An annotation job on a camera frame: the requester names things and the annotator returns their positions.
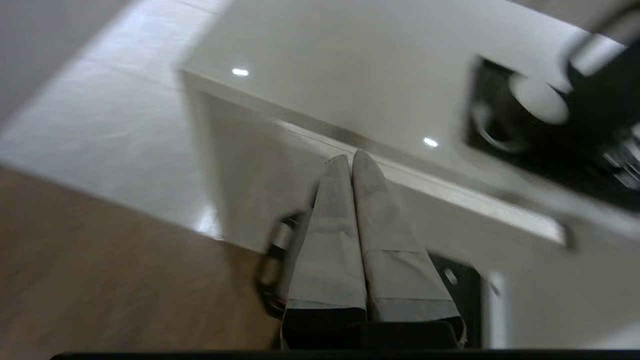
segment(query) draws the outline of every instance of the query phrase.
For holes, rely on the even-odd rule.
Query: black device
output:
[[[618,10],[569,48],[572,90],[566,93],[482,58],[466,142],[572,190],[640,211],[640,34],[589,76],[574,65],[595,34],[638,10],[640,2]]]

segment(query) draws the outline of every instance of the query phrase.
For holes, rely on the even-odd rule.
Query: metal handle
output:
[[[635,1],[626,6],[623,6],[622,8],[615,11],[611,16],[605,18],[605,20],[596,25],[589,35],[586,35],[582,40],[578,41],[569,50],[569,53],[566,57],[566,75],[572,86],[575,87],[578,82],[586,78],[585,75],[583,75],[578,71],[578,69],[573,66],[572,60],[574,59],[574,57],[582,52],[587,47],[587,45],[589,45],[589,43],[593,41],[596,34],[602,33],[618,20],[638,10],[640,10],[640,1]]]
[[[286,305],[286,301],[276,294],[276,290],[282,278],[282,269],[287,250],[276,245],[275,241],[278,236],[278,230],[283,224],[291,229],[291,235],[287,239],[287,244],[291,244],[303,215],[304,211],[296,211],[282,217],[273,224],[269,232],[267,252],[261,257],[255,271],[255,288],[258,291],[260,302],[267,314],[276,319],[282,319]],[[276,269],[269,269],[269,266],[276,266]],[[269,279],[265,279],[264,276],[269,270],[271,270],[270,274],[272,276]]]

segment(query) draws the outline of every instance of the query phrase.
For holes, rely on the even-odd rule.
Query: white countertop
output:
[[[387,179],[401,185],[392,183],[428,249],[468,260],[501,289],[489,301],[497,304],[497,312],[489,311],[492,346],[628,348],[640,344],[640,291],[631,285],[640,264],[629,246],[640,240],[638,217],[463,143],[477,54],[566,88],[561,53],[583,33],[505,0],[236,0],[182,70],[199,114],[194,125],[205,166],[214,162],[210,154],[229,150],[217,155],[230,174],[220,188],[234,198],[235,228],[255,227],[256,219],[270,224],[274,207],[255,209],[265,199],[276,213],[289,211],[290,202],[279,203],[287,193],[279,180],[291,171],[313,178],[324,163],[317,152],[329,157],[363,147],[377,156]],[[621,49],[606,38],[598,46],[595,57]],[[200,104],[194,99],[206,97],[198,92],[213,97]],[[274,122],[286,129],[284,138],[269,135],[257,119],[263,115],[285,122]],[[203,120],[223,131],[210,139],[212,127]],[[438,147],[425,146],[424,137]],[[253,143],[270,151],[257,153]],[[295,166],[283,165],[281,154],[297,154]],[[448,195],[434,195],[434,188]],[[491,198],[502,204],[492,207]],[[467,211],[474,207],[465,209],[470,199],[503,214]],[[504,225],[500,220],[511,213],[540,224],[504,203],[567,225],[577,249],[560,251],[539,241],[539,231]],[[249,229],[238,238],[260,243],[257,233]]]
[[[182,68],[247,108],[528,208],[640,238],[635,215],[463,144],[478,54],[566,89],[563,51],[582,34],[505,0],[240,0]],[[583,63],[623,48],[604,37],[597,45]],[[438,146],[426,146],[425,137]]]

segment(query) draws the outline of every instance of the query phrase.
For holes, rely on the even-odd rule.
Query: floor tile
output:
[[[178,88],[177,62],[215,18],[178,0],[136,1],[80,56]]]
[[[540,11],[549,0],[511,0],[511,2]]]
[[[214,236],[177,90],[79,60],[0,135],[0,160]]]
[[[191,6],[195,6],[199,9],[206,10],[212,13],[220,13],[223,12],[231,0],[179,0],[185,4],[189,4]]]

